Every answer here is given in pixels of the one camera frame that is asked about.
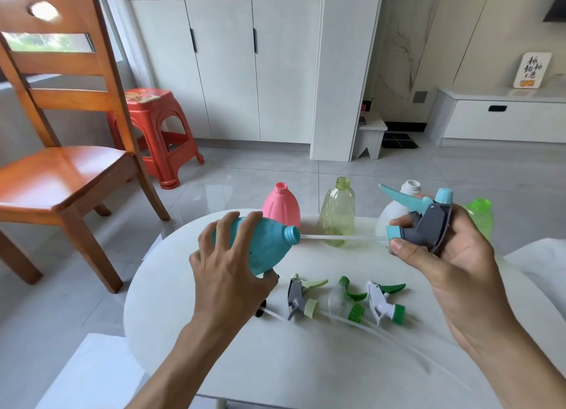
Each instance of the hand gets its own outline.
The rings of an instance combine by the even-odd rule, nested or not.
[[[239,212],[228,212],[209,224],[199,236],[199,250],[189,257],[195,278],[193,320],[237,332],[275,288],[279,276],[270,270],[263,278],[250,269],[250,243],[263,214],[251,212],[238,228],[230,248],[230,226]],[[212,234],[216,230],[216,247]]]
[[[412,220],[405,215],[390,224],[412,226]],[[401,239],[391,240],[390,248],[428,279],[450,332],[472,358],[522,330],[507,300],[493,248],[461,206],[453,205],[440,258]]]

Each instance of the pink bottle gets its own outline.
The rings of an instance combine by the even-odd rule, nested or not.
[[[263,216],[286,226],[299,227],[301,225],[299,202],[289,191],[287,184],[275,184],[275,190],[269,194],[263,204]]]

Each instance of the wooden chair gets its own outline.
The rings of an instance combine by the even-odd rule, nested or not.
[[[50,3],[59,16],[50,21],[36,18],[31,7],[38,2]],[[0,68],[46,147],[0,168],[0,221],[61,226],[108,291],[116,293],[122,281],[85,224],[84,215],[93,209],[101,216],[110,215],[102,204],[103,199],[137,176],[159,218],[168,221],[170,217],[148,179],[138,143],[132,136],[130,115],[100,3],[98,0],[0,0],[0,32],[84,33],[95,48],[87,53],[14,52],[0,34]],[[29,74],[102,76],[107,91],[31,88],[25,78]],[[126,150],[62,147],[42,109],[111,111]],[[1,232],[0,258],[28,284],[35,284],[42,276]]]

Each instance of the white bottle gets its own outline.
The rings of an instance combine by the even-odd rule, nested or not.
[[[401,186],[401,192],[408,194],[409,196],[421,194],[421,183],[415,180],[409,180]],[[385,207],[385,209],[379,216],[378,225],[375,227],[375,235],[386,237],[387,226],[389,225],[389,222],[394,218],[399,218],[403,215],[407,215],[408,213],[409,208],[407,208],[407,206],[403,206],[396,201],[392,201]],[[389,245],[389,242],[385,240],[381,241],[381,244],[387,247]]]

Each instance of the television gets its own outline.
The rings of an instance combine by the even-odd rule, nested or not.
[[[566,22],[566,0],[555,0],[543,21]]]

